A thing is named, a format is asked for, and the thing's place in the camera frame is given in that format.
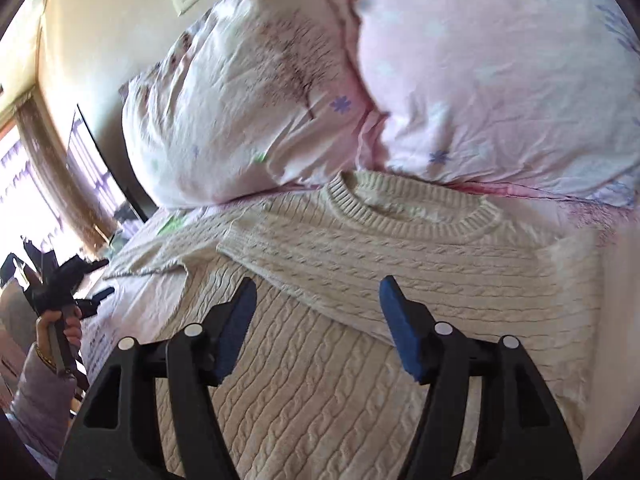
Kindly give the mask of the person's left hand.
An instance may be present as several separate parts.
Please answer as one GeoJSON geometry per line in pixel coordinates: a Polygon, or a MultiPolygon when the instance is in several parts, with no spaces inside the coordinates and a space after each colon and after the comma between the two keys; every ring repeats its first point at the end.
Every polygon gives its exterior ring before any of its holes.
{"type": "MultiPolygon", "coordinates": [[[[50,336],[48,329],[50,325],[58,322],[63,317],[62,311],[44,311],[36,322],[36,334],[38,347],[44,351],[50,348],[50,336]]],[[[82,319],[81,310],[78,307],[72,307],[72,313],[66,316],[64,320],[64,330],[67,341],[74,347],[79,348],[82,338],[82,330],[80,320],[82,319]]]]}

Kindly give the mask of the lavender left sleeve forearm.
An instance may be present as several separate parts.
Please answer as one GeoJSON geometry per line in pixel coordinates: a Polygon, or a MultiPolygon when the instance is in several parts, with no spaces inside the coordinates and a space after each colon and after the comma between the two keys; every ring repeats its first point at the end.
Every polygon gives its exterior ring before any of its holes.
{"type": "Polygon", "coordinates": [[[6,418],[50,476],[65,444],[75,390],[76,378],[58,376],[32,344],[6,418]]]}

